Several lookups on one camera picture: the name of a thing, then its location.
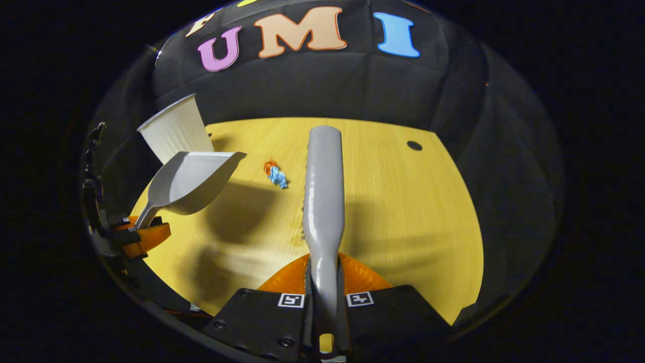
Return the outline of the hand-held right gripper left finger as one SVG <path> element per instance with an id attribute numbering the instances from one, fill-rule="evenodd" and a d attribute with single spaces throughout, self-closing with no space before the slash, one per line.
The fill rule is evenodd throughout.
<path id="1" fill-rule="evenodd" d="M 302 361 L 309 345 L 308 262 L 304 255 L 258 289 L 238 289 L 202 333 L 254 357 Z"/>

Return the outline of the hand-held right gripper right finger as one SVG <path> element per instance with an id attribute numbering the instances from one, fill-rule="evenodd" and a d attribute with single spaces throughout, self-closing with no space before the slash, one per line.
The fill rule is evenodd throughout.
<path id="1" fill-rule="evenodd" d="M 393 286 L 343 253 L 348 361 L 423 361 L 453 332 L 412 285 Z"/>

